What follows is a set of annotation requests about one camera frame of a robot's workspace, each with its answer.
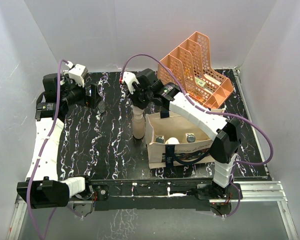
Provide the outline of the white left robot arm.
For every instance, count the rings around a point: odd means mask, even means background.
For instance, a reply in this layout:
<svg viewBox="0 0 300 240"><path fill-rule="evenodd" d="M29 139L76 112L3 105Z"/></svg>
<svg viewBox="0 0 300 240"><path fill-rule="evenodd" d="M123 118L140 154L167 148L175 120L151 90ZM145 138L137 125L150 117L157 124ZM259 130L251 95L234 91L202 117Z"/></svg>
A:
<svg viewBox="0 0 300 240"><path fill-rule="evenodd" d="M31 209L65 207L74 196L83 200L93 195L86 175L60 181L57 160L61 134L70 108L78 105L93 110L103 102L98 87L79 86L69 73L43 77L44 92L36 101L36 138L31 165L25 181L16 190Z"/></svg>

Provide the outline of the beige pump bottle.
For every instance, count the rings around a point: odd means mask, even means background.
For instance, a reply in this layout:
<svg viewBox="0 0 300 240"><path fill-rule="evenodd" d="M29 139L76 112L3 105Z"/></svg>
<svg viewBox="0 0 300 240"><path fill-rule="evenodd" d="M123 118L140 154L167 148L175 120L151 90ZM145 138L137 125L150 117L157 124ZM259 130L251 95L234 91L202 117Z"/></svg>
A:
<svg viewBox="0 0 300 240"><path fill-rule="evenodd" d="M132 117L132 134L135 139L140 140L145 136L146 120L144 110L137 106L131 105Z"/></svg>

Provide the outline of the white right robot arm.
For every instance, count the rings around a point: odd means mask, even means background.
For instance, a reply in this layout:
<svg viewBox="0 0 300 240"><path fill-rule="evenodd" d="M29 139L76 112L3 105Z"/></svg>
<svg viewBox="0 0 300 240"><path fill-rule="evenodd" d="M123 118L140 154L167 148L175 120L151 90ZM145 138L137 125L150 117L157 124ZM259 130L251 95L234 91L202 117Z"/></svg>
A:
<svg viewBox="0 0 300 240"><path fill-rule="evenodd" d="M213 194L220 199L229 195L241 144L238 119L209 111L177 84L163 84L149 68L126 71L121 82L132 102L133 136L146 138L149 168L215 162Z"/></svg>

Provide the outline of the cream round cap bottle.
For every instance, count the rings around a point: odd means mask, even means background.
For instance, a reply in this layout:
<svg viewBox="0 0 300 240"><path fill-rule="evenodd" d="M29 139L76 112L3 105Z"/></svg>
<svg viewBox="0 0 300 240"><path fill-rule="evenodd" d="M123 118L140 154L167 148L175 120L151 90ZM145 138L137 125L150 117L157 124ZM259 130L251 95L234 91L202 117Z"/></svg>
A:
<svg viewBox="0 0 300 240"><path fill-rule="evenodd" d="M176 137L170 137L169 139L167 139L166 141L165 141L165 144L166 145L177 145L177 144L179 144L180 142L179 142L179 140L176 138Z"/></svg>

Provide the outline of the large clear square bottle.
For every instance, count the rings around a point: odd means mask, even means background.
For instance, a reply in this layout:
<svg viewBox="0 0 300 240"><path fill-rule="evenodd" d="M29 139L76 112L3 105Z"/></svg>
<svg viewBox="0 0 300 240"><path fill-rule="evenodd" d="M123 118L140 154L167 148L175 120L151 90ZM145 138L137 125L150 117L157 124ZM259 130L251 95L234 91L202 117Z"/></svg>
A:
<svg viewBox="0 0 300 240"><path fill-rule="evenodd" d="M196 137L193 133L186 133L184 139L187 143L194 143L196 141Z"/></svg>

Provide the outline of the cream canvas tote bag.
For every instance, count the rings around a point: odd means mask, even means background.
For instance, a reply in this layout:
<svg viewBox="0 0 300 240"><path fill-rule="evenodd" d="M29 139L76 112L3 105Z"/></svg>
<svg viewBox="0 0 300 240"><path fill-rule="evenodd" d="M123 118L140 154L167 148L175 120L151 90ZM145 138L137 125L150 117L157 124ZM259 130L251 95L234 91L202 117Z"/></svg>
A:
<svg viewBox="0 0 300 240"><path fill-rule="evenodd" d="M185 142L185 134L193 133L196 141ZM155 142L157 135L163 135L167 139L177 138L179 144L174 145L175 155L184 162L198 159L207 152L213 141L198 126L184 117L169 112L169 117L162 118L160 113L145 115L145 140L148 153L148 165L150 169L166 167L166 144Z"/></svg>

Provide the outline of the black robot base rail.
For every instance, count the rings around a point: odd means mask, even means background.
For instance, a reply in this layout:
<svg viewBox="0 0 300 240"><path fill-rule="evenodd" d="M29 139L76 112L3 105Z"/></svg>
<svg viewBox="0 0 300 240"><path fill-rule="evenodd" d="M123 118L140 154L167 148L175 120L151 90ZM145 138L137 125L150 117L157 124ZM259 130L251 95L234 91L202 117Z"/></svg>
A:
<svg viewBox="0 0 300 240"><path fill-rule="evenodd" d="M91 197L72 197L71 204L91 204L95 211L193 209L241 200L241 186L221 188L210 178L92 180Z"/></svg>

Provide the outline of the small clear square bottle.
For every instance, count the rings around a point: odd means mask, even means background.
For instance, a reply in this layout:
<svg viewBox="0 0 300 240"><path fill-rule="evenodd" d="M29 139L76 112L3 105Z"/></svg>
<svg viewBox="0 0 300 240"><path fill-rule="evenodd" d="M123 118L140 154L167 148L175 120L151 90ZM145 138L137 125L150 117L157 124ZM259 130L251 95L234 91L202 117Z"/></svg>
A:
<svg viewBox="0 0 300 240"><path fill-rule="evenodd" d="M163 135L156 135L155 136L155 142L164 144L165 143L165 137Z"/></svg>

